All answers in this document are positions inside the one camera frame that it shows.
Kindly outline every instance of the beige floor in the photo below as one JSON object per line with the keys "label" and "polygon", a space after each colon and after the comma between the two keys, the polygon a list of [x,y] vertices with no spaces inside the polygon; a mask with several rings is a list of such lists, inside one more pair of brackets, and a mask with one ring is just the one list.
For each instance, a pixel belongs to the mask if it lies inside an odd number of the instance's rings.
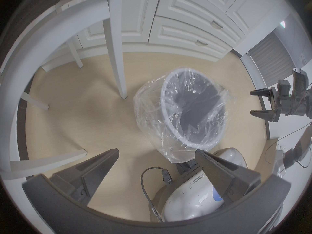
{"label": "beige floor", "polygon": [[[163,53],[124,53],[128,98],[119,97],[108,55],[85,58],[79,69],[74,62],[45,72],[40,68],[30,94],[50,105],[49,111],[28,103],[26,139],[30,159],[69,153],[84,148],[83,160],[118,148],[120,158],[96,191],[89,207],[121,218],[149,221],[148,202],[140,185],[143,170],[151,166],[167,168],[168,162],[144,137],[136,125],[133,96],[148,80],[180,66],[197,69],[223,84],[236,96],[232,120],[223,140],[215,149],[235,147],[254,169],[266,142],[263,120],[250,110],[261,110],[258,97],[250,96],[252,81],[238,57],[228,53],[216,63]],[[45,173],[72,166],[74,163]],[[159,170],[144,176],[151,198],[164,186]]]}

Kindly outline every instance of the plastic liner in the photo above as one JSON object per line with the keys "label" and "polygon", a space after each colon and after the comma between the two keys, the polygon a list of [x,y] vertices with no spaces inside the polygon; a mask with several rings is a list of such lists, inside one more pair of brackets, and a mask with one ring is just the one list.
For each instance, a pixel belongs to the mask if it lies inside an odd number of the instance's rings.
{"label": "plastic liner", "polygon": [[133,100],[138,127],[171,163],[217,145],[235,102],[223,86],[186,67],[147,82]]}

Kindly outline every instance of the robotic arm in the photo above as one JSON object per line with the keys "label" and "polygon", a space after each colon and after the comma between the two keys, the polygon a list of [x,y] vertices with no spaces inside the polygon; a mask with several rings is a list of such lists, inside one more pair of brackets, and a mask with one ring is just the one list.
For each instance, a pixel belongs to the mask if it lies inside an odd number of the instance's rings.
{"label": "robotic arm", "polygon": [[294,87],[291,94],[290,83],[287,80],[279,80],[277,91],[275,87],[253,90],[252,96],[266,96],[271,103],[270,111],[250,111],[251,115],[278,122],[280,114],[288,115],[307,115],[312,119],[312,91],[308,89],[309,79],[307,73],[301,69],[293,69]]}

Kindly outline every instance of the cable connector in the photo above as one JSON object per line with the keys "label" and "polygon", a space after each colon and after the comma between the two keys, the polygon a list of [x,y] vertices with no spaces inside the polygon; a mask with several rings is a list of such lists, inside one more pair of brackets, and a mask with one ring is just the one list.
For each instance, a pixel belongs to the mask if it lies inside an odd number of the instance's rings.
{"label": "cable connector", "polygon": [[169,186],[172,183],[172,177],[170,176],[169,172],[167,169],[163,169],[161,171],[163,175],[163,180],[166,183],[167,186]]}

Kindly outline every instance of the metal handle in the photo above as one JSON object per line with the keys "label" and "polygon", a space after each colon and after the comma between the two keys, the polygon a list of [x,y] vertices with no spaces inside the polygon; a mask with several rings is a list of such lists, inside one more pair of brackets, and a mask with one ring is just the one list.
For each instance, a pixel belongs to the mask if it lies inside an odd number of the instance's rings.
{"label": "metal handle", "polygon": [[206,45],[208,45],[208,43],[204,43],[204,42],[199,41],[199,40],[196,41],[196,44],[199,45],[199,46],[206,46]]}
{"label": "metal handle", "polygon": [[221,26],[220,24],[218,24],[216,21],[213,21],[212,24],[215,24],[216,26],[218,26],[219,29],[223,29],[223,26]]}

